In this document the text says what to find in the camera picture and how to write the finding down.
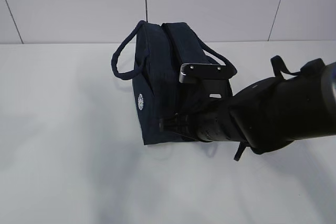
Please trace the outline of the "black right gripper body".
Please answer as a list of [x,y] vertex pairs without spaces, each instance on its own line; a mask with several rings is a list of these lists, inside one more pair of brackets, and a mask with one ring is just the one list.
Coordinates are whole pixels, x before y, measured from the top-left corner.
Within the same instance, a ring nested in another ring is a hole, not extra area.
[[157,117],[160,142],[200,142],[196,133],[198,116],[199,113],[191,113]]

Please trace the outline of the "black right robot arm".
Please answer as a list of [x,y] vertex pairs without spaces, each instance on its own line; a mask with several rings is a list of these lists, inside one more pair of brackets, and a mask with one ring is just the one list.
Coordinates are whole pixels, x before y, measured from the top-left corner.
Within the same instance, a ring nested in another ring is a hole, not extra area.
[[160,130],[201,142],[232,141],[256,154],[276,151],[297,140],[335,135],[335,64],[307,62],[290,79],[276,56],[274,76],[258,81],[202,112],[160,121]]

